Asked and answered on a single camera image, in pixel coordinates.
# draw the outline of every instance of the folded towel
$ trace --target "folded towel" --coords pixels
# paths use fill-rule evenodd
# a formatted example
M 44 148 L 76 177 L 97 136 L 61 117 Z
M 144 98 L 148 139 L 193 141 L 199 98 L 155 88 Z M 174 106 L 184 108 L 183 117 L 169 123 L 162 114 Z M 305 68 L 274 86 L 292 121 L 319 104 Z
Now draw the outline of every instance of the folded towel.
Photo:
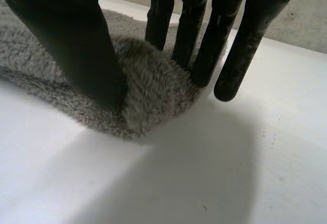
M 185 112 L 198 99 L 201 89 L 191 82 L 190 72 L 170 58 L 176 24 L 170 26 L 166 48 L 159 52 L 142 40 L 145 22 L 112 11 L 104 11 L 104 15 L 116 57 L 128 77 L 124 109 L 102 110 L 73 91 L 51 56 L 4 0 L 0 0 L 0 76 L 88 127 L 131 140 Z M 204 30 L 202 26 L 199 39 Z

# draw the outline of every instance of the white surface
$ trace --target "white surface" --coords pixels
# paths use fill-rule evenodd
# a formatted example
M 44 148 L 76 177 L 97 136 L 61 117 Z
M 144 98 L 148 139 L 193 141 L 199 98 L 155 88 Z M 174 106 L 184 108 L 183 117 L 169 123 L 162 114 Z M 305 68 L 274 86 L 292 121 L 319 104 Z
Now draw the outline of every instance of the white surface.
M 327 55 L 264 39 L 235 100 L 213 80 L 131 143 L 0 80 L 0 223 L 326 223 L 326 73 Z

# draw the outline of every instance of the gray wall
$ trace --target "gray wall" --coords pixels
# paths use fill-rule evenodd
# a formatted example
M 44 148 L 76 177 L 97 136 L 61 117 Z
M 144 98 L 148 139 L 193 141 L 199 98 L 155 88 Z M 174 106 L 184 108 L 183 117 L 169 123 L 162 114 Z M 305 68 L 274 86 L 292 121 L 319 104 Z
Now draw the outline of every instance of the gray wall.
M 150 5 L 150 0 L 126 1 Z M 175 0 L 174 12 L 180 14 L 181 8 L 181 0 Z M 244 2 L 235 22 L 235 29 L 240 24 L 243 9 Z M 204 21 L 208 21 L 210 12 L 211 6 L 208 4 Z M 327 53 L 327 0 L 292 0 L 271 24 L 266 37 Z

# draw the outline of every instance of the dark speck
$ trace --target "dark speck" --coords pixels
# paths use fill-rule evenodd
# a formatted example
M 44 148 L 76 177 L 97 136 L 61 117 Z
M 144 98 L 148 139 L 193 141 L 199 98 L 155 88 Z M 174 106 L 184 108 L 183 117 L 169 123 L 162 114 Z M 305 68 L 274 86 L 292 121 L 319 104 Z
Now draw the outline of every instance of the dark speck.
M 201 203 L 202 207 L 204 208 L 205 211 L 208 211 L 208 208 L 206 207 L 206 205 L 204 203 Z

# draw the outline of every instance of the gray towel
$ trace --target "gray towel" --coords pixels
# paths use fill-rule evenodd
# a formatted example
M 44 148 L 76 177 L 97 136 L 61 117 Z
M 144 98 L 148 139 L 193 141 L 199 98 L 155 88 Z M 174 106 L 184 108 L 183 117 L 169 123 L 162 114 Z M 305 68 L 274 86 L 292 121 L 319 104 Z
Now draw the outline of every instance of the gray towel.
M 104 15 L 117 58 L 128 77 L 127 106 L 122 111 L 101 110 L 74 92 L 51 56 L 4 0 L 0 0 L 0 76 L 88 127 L 131 140 L 185 112 L 201 89 L 192 84 L 189 71 L 180 69 L 170 58 L 176 24 L 170 26 L 165 50 L 159 52 L 142 40 L 145 22 L 112 11 L 104 11 Z

